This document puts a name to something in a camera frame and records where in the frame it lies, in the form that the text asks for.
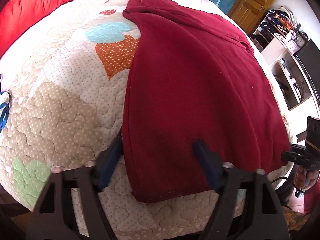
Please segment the person's right hand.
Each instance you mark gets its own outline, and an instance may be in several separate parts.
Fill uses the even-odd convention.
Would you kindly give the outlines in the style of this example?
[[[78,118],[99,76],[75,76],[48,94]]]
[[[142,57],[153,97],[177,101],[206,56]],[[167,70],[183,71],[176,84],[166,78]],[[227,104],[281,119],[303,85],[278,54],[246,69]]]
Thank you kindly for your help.
[[[295,176],[295,186],[299,189],[308,190],[317,183],[319,171],[310,171],[299,165]]]

